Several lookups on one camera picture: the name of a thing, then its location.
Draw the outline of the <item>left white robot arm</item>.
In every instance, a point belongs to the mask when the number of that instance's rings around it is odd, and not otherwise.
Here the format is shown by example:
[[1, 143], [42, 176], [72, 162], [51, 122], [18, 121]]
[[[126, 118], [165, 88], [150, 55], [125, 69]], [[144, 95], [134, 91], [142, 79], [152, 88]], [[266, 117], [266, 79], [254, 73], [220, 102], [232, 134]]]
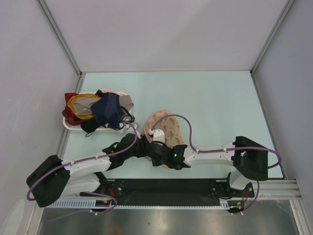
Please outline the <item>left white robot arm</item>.
[[61, 160], [57, 155], [51, 155], [27, 177], [29, 190], [26, 198], [36, 201], [40, 208], [47, 207], [64, 194], [73, 180], [116, 169], [132, 157], [146, 157], [149, 144], [144, 135], [137, 137], [127, 134], [121, 141], [103, 149], [98, 155], [69, 162]]

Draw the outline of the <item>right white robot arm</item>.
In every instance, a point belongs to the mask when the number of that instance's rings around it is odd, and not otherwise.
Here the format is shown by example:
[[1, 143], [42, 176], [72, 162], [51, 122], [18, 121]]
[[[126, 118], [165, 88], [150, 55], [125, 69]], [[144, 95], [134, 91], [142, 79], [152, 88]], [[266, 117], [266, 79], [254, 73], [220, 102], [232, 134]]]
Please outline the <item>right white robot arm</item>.
[[267, 149], [243, 136], [220, 147], [206, 147], [194, 150], [180, 144], [173, 148], [160, 141], [149, 144], [147, 156], [154, 166], [166, 165], [181, 170], [199, 165], [229, 165], [235, 170], [227, 176], [225, 190], [230, 196], [238, 196], [251, 181], [268, 180]]

